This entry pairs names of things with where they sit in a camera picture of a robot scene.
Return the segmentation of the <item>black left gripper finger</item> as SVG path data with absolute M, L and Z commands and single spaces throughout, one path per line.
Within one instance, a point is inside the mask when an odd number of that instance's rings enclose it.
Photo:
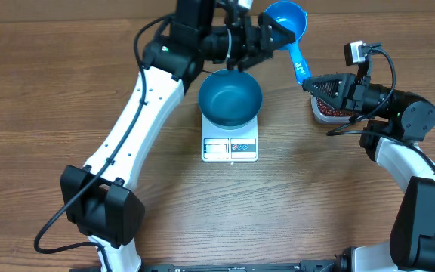
M 264 62 L 273 57 L 273 53 L 260 52 L 257 55 L 251 56 L 247 54 L 236 64 L 238 71 L 243 72 L 259 63 Z
M 263 12 L 258 16 L 258 25 L 262 51 L 285 50 L 296 41 L 294 27 L 289 28 L 283 17 Z

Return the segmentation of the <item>blue plastic measuring scoop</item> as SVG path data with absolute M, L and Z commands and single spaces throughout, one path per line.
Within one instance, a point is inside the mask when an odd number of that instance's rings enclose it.
M 280 50 L 289 52 L 295 78 L 297 83 L 302 85 L 305 79 L 311 77 L 310 68 L 298 46 L 307 29 L 307 12 L 294 2 L 279 1 L 271 4 L 265 13 L 294 33 L 295 41 L 284 45 Z

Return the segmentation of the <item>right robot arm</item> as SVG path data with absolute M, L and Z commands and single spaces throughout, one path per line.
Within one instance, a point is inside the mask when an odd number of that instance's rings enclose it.
M 311 77 L 302 87 L 334 110 L 372 114 L 359 144 L 404 192 L 390 239 L 346 251 L 335 269 L 435 271 L 435 163 L 418 146 L 435 126 L 435 106 L 350 73 Z

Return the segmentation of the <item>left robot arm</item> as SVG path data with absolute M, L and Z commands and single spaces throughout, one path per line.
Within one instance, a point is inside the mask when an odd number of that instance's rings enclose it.
M 249 1 L 179 0 L 153 21 L 156 33 L 136 49 L 138 77 L 120 117 L 81 167 L 60 177 L 68 220 L 97 250 L 102 271 L 139 271 L 134 238 L 144 217 L 134 189 L 143 162 L 165 120 L 183 100 L 204 62 L 237 71 L 270 59 L 296 36 L 268 14 L 253 24 Z

